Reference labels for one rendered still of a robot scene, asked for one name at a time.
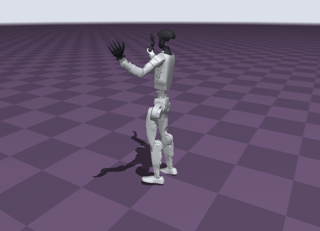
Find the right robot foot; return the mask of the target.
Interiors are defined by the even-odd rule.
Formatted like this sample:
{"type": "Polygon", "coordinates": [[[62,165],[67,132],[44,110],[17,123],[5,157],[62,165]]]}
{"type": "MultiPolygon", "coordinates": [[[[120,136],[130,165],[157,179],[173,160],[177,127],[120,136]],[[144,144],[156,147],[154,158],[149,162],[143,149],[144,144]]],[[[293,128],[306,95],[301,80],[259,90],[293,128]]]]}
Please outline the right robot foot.
{"type": "Polygon", "coordinates": [[[175,167],[171,167],[171,169],[167,169],[167,167],[161,168],[160,171],[165,174],[172,174],[172,175],[176,175],[178,173],[175,167]]]}

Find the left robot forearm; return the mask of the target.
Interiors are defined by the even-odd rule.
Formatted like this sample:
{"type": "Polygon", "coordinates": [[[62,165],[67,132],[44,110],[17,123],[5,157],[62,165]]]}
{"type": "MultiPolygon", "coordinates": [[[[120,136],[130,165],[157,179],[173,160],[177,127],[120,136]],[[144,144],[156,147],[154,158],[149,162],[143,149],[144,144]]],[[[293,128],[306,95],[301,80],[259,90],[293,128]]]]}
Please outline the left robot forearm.
{"type": "Polygon", "coordinates": [[[134,74],[136,76],[143,76],[144,70],[142,68],[137,67],[136,65],[127,61],[126,58],[119,59],[119,63],[122,67],[124,67],[130,74],[134,74]]]}

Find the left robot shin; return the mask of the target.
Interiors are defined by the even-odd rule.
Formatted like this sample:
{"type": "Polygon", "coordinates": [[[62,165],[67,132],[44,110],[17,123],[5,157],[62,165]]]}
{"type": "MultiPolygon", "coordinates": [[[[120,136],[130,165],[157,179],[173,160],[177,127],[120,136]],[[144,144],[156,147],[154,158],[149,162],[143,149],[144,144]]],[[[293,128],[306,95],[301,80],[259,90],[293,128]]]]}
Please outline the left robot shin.
{"type": "Polygon", "coordinates": [[[162,145],[155,143],[153,147],[150,146],[151,162],[154,171],[154,178],[160,178],[160,165],[162,164],[162,145]]]}

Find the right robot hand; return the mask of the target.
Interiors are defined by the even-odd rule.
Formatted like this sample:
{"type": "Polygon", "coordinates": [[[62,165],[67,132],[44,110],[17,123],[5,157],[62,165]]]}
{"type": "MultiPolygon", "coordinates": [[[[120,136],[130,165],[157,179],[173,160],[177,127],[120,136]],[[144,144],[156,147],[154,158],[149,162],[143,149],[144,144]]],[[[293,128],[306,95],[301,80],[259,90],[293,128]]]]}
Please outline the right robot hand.
{"type": "Polygon", "coordinates": [[[151,34],[150,34],[150,37],[151,37],[151,38],[150,38],[150,39],[151,39],[151,45],[148,47],[148,51],[149,51],[149,52],[152,52],[152,50],[154,50],[153,47],[154,47],[154,44],[155,44],[155,41],[154,41],[154,40],[155,40],[155,36],[151,33],[151,34]]]}

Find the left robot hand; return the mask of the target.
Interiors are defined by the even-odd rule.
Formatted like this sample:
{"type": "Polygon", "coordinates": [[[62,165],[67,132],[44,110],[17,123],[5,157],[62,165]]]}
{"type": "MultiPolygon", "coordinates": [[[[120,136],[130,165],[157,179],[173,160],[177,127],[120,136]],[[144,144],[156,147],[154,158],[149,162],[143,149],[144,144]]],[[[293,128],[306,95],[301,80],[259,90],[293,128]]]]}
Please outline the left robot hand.
{"type": "Polygon", "coordinates": [[[112,49],[113,49],[114,51],[112,51],[112,49],[109,47],[109,45],[107,45],[107,47],[109,48],[109,50],[111,51],[111,53],[116,57],[116,59],[119,61],[119,60],[125,58],[125,55],[124,55],[125,44],[124,44],[124,42],[122,42],[122,47],[121,47],[119,41],[118,41],[117,39],[116,39],[116,41],[117,41],[117,43],[118,43],[119,48],[118,48],[118,46],[116,45],[116,43],[115,43],[114,40],[113,40],[113,43],[114,43],[116,49],[114,48],[114,46],[112,45],[111,42],[110,42],[110,45],[111,45],[111,47],[112,47],[112,49]]]}

